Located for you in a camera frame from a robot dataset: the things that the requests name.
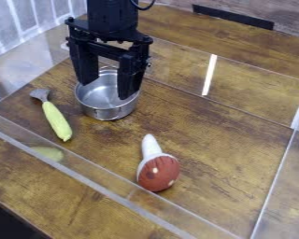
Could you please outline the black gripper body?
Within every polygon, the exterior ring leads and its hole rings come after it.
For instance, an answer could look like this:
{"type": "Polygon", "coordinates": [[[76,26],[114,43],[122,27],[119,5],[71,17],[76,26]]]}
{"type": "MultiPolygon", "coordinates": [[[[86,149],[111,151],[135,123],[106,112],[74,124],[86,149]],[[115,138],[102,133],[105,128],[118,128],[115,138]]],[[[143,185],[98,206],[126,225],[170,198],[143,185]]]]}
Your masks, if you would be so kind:
{"type": "Polygon", "coordinates": [[[139,30],[139,12],[149,10],[154,4],[143,7],[139,0],[87,0],[87,19],[70,17],[66,20],[70,36],[86,43],[93,53],[121,62],[129,53],[149,63],[153,38],[139,30]]]}

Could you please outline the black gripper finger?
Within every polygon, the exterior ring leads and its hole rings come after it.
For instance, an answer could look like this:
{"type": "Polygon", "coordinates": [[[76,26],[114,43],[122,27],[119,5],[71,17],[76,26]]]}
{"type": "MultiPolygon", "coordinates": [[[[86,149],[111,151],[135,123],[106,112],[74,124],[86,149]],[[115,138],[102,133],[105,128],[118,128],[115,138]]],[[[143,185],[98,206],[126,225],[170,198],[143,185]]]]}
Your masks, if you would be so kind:
{"type": "Polygon", "coordinates": [[[122,100],[139,91],[146,67],[147,61],[133,54],[126,53],[121,57],[118,89],[122,100]]]}
{"type": "Polygon", "coordinates": [[[99,78],[99,57],[86,43],[70,39],[68,46],[78,80],[87,85],[99,78]]]}

